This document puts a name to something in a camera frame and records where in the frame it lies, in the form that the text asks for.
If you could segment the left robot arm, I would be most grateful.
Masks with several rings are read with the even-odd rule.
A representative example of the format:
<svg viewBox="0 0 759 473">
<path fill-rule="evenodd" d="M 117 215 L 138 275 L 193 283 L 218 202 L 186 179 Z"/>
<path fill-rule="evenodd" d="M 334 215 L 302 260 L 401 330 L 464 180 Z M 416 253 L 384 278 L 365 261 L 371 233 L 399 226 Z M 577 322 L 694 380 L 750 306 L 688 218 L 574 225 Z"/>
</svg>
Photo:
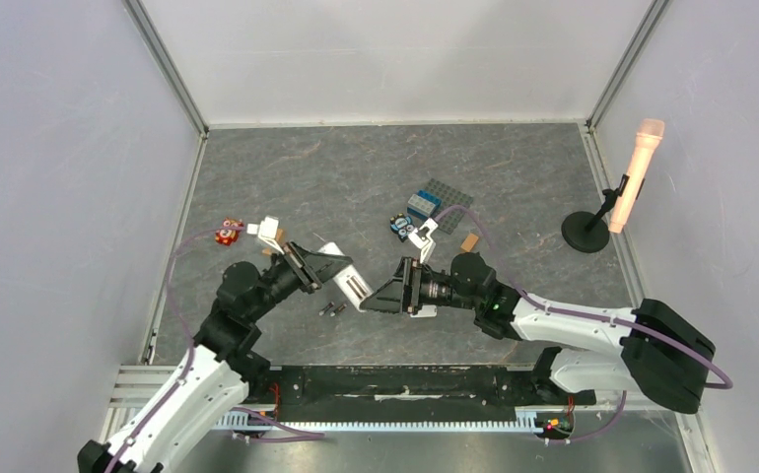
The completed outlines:
<svg viewBox="0 0 759 473">
<path fill-rule="evenodd" d="M 248 261 L 229 266 L 172 375 L 118 433 L 81 448 L 79 471 L 173 472 L 221 417 L 270 392 L 270 363 L 252 350 L 257 321 L 294 292 L 311 294 L 329 281 L 352 305 L 373 291 L 334 242 L 318 251 L 289 242 L 265 271 Z"/>
</svg>

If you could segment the white remote control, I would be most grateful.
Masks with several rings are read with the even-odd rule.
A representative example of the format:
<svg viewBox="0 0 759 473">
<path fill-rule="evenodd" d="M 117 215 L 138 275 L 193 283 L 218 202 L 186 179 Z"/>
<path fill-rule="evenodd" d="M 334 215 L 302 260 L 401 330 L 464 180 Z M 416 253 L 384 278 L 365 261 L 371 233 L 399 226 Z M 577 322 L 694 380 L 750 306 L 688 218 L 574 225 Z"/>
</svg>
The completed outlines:
<svg viewBox="0 0 759 473">
<path fill-rule="evenodd" d="M 374 293 L 354 263 L 328 282 L 334 283 L 358 312 L 364 312 L 360 310 L 360 303 Z"/>
</svg>

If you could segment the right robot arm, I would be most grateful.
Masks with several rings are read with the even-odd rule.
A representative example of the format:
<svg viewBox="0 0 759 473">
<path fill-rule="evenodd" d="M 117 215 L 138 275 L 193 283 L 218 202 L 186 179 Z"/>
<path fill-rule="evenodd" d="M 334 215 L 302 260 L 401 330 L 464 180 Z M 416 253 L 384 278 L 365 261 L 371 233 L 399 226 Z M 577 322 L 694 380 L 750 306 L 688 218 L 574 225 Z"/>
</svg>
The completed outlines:
<svg viewBox="0 0 759 473">
<path fill-rule="evenodd" d="M 530 377 L 544 402 L 587 390 L 636 391 L 662 408 L 695 414 L 716 351 L 664 302 L 601 308 L 546 300 L 500 282 L 477 253 L 457 255 L 448 271 L 404 257 L 360 303 L 362 310 L 412 316 L 429 306 L 470 309 L 475 325 L 495 339 L 550 344 Z"/>
</svg>

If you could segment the white battery cover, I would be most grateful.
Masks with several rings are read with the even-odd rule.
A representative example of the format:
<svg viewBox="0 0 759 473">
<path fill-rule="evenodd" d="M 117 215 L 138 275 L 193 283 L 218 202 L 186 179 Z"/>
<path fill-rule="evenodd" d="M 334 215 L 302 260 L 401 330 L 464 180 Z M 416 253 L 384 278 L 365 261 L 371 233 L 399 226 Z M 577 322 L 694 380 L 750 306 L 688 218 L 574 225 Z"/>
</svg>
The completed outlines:
<svg viewBox="0 0 759 473">
<path fill-rule="evenodd" d="M 432 318 L 437 316 L 437 307 L 426 304 L 418 308 L 415 312 L 410 313 L 412 318 Z"/>
</svg>

